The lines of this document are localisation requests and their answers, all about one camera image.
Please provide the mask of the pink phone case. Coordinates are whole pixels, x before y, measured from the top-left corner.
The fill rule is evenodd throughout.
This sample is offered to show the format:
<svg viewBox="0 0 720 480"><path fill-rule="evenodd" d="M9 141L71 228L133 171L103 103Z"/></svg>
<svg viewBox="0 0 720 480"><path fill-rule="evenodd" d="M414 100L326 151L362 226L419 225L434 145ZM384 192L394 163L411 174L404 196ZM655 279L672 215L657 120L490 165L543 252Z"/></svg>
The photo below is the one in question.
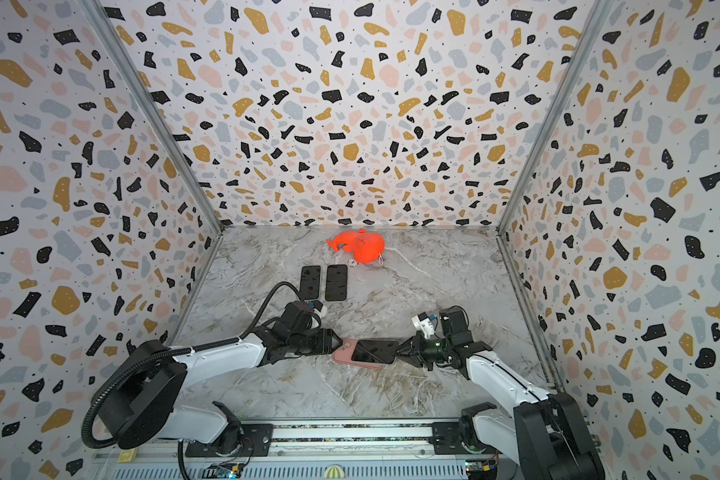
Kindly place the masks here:
<svg viewBox="0 0 720 480"><path fill-rule="evenodd" d="M382 364L358 362L358 361L354 361L352 359L352 356L355 352L357 342L358 342L357 339L349 339L349 338L344 339L342 346L333 352L333 354L332 354L333 361L338 364L349 365L349 366L354 366L354 367L358 367L358 368L365 368L365 369L376 370L376 371L382 370L383 369Z"/></svg>

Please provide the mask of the black smartphone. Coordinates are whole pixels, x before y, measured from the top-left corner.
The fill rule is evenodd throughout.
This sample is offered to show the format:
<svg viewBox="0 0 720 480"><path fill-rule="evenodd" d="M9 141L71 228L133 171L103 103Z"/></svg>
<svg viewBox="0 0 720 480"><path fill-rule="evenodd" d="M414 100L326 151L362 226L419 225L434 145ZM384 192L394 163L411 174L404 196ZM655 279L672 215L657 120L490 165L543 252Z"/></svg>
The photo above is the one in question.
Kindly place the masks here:
<svg viewBox="0 0 720 480"><path fill-rule="evenodd" d="M321 266L307 265L301 268L299 291L305 301L318 300L321 287Z"/></svg>
<svg viewBox="0 0 720 480"><path fill-rule="evenodd" d="M369 364L393 364L400 343L392 340L362 339L358 340L352 353L354 362Z"/></svg>

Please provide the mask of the black phone case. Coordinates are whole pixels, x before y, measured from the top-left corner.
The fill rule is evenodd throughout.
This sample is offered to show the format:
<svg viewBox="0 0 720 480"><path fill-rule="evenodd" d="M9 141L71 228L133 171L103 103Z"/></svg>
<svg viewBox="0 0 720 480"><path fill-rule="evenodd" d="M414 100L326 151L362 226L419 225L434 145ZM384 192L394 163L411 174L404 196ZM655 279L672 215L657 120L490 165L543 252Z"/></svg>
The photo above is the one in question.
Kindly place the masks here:
<svg viewBox="0 0 720 480"><path fill-rule="evenodd" d="M345 264L330 265L326 271L326 301L345 301L348 295L348 266Z"/></svg>

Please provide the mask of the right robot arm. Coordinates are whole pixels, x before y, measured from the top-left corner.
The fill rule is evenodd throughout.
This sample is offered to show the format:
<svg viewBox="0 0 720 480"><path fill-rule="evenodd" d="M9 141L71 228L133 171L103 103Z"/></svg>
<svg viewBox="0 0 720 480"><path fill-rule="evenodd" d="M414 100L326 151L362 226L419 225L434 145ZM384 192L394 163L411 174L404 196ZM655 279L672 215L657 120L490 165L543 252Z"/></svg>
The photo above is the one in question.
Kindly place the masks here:
<svg viewBox="0 0 720 480"><path fill-rule="evenodd" d="M416 333L395 357L429 371L452 369L491 400L462 410L452 437L464 450L511 460L526 479L603 479L597 446L577 402L537 386L473 338L466 311L454 305L412 318Z"/></svg>

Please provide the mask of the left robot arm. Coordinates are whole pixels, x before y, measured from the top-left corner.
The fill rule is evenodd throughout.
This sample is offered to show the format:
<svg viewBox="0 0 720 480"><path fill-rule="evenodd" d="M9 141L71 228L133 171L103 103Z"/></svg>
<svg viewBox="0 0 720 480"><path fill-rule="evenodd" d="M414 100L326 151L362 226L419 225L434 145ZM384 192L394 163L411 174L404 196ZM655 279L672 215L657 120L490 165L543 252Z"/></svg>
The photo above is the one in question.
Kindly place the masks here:
<svg viewBox="0 0 720 480"><path fill-rule="evenodd" d="M144 342L92 397L81 425L83 444L128 450L166 439L200 443L219 456L238 452L244 428L229 407L220 401L211 410L180 405L179 396L230 372L333 354L343 341L322 326L324 311L321 303L294 301L236 337L187 347Z"/></svg>

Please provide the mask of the red plush whale toy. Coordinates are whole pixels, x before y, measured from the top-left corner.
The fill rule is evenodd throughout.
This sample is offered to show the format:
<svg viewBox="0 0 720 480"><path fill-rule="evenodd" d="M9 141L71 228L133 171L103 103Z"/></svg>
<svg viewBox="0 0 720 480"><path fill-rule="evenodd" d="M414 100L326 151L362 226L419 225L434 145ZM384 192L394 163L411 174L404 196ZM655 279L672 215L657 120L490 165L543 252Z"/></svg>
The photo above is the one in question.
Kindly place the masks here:
<svg viewBox="0 0 720 480"><path fill-rule="evenodd" d="M386 243L381 234L365 229L343 231L327 239L326 244L334 252L349 253L349 266L383 264Z"/></svg>

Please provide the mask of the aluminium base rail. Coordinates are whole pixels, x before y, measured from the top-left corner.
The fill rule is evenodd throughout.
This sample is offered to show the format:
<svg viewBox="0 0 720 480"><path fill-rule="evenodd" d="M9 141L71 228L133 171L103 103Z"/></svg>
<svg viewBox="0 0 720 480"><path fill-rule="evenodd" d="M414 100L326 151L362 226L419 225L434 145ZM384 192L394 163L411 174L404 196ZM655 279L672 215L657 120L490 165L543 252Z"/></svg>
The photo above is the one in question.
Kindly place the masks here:
<svg viewBox="0 0 720 480"><path fill-rule="evenodd" d="M218 456L200 443L158 440L94 455L90 479L602 479L573 438L553 428L514 442L513 423L497 412L464 418L257 420L242 445Z"/></svg>

